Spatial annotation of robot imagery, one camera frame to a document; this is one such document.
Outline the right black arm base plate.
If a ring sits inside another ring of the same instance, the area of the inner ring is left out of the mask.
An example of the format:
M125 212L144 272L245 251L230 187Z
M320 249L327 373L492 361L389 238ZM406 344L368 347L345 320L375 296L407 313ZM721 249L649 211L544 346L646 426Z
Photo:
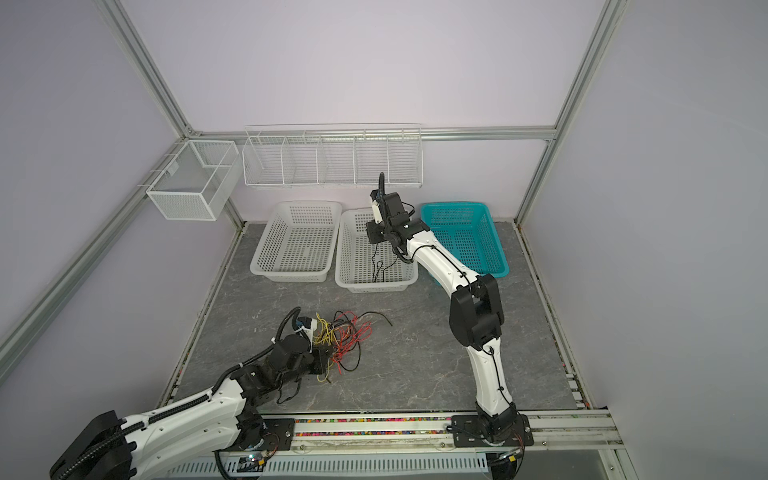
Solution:
M484 412L454 415L446 431L456 447L530 447L535 443L528 417L518 411L493 417Z

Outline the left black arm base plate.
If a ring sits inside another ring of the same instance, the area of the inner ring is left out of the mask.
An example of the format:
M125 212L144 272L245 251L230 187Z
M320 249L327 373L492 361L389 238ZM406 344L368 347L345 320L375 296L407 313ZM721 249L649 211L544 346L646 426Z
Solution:
M295 419L290 417L261 418L250 424L239 425L240 433L228 450L289 450L295 425Z

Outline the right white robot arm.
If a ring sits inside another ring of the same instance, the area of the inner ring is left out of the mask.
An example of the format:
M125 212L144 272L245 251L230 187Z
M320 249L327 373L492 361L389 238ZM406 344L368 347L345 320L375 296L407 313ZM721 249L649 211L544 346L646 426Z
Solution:
M475 272L449 252L424 221L405 209L398 193L386 191L383 178L370 199L369 242L389 243L400 261L422 266L448 295L449 327L466 349L474 375L481 438L502 443L512 434L519 411L502 366L504 313L496 278Z

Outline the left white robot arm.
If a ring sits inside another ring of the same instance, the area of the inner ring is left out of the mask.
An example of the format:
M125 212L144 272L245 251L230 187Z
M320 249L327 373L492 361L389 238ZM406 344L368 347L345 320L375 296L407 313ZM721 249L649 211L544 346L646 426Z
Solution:
M290 383L326 371L331 348L290 334L214 385L165 407L94 417L49 470L52 479L152 479L206 453L261 446L272 431L261 405L287 401Z

